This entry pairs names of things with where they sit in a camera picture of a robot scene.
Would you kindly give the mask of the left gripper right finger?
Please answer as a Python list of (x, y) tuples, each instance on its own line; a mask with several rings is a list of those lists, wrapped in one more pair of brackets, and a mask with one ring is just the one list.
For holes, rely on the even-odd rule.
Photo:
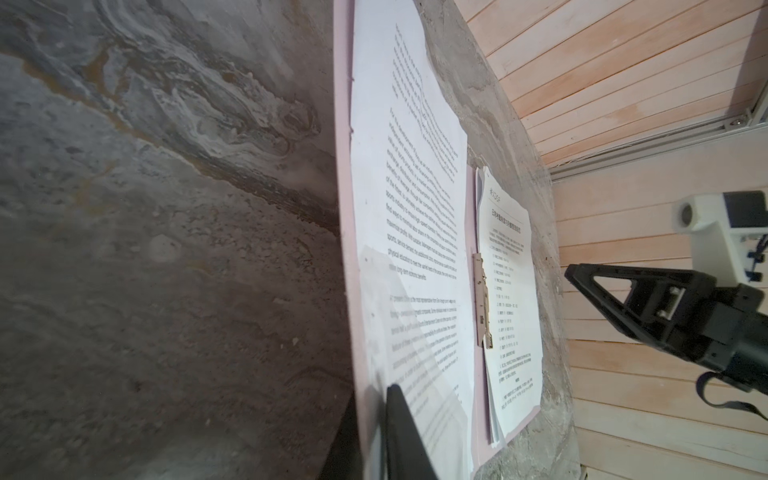
[(385, 411), (387, 475), (390, 480), (437, 480), (402, 388), (387, 388)]

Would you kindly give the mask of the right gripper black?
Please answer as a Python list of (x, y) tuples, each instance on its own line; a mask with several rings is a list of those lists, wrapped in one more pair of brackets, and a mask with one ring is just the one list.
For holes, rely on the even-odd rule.
[[(702, 307), (702, 334), (708, 345), (696, 363), (709, 370), (696, 380), (698, 397), (712, 408), (767, 418), (751, 403), (714, 403), (705, 396), (713, 379), (744, 392), (767, 393), (767, 316), (759, 312), (761, 290), (744, 284), (715, 290), (713, 276), (694, 270), (586, 263), (569, 265), (565, 278), (617, 331), (669, 354), (700, 352), (697, 314)], [(618, 299), (601, 279), (628, 281), (629, 294)]]

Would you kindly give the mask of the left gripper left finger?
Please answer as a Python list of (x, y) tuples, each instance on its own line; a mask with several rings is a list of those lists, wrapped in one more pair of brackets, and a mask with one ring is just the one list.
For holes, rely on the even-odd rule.
[(361, 480), (363, 457), (360, 448), (355, 394), (350, 396), (337, 433), (318, 480)]

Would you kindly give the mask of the pink folder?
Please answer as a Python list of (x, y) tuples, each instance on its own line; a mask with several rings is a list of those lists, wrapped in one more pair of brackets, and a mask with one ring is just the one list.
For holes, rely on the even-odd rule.
[[(334, 5), (334, 89), (340, 233), (348, 318), (351, 332), (356, 410), (360, 447), (363, 457), (363, 476), (367, 479), (389, 479), (387, 475), (385, 441), (387, 390), (385, 398), (380, 401), (368, 396), (364, 390), (366, 379), (366, 356), (363, 345), (364, 332), (359, 282), (360, 272), (356, 257), (354, 205), (351, 186), (350, 119), (354, 9), (357, 2), (359, 1), (338, 1)], [(474, 167), (470, 165), (468, 161), (469, 140), (467, 133), (466, 136), (467, 197), (465, 202), (465, 239), (469, 261), (468, 269), (474, 333), (474, 392), (471, 417), (472, 470), (469, 477), (466, 478), (470, 479), (474, 477), (479, 469), (506, 446), (516, 435), (507, 439), (505, 442), (499, 443), (496, 443), (492, 437), (484, 347), (480, 347), (477, 344), (476, 336), (472, 267), (472, 255), (478, 253), (476, 239), (476, 173), (478, 169), (486, 166)]]

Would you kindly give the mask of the printed paper sheet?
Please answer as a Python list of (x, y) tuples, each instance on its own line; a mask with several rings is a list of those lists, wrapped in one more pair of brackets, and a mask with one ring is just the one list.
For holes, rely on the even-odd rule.
[(476, 173), (476, 239), (488, 291), (484, 359), (492, 437), (517, 435), (540, 410), (543, 345), (530, 216), (488, 167)]
[(354, 9), (351, 186), (364, 390), (398, 385), (436, 475), (472, 470), (467, 136), (411, 1)]

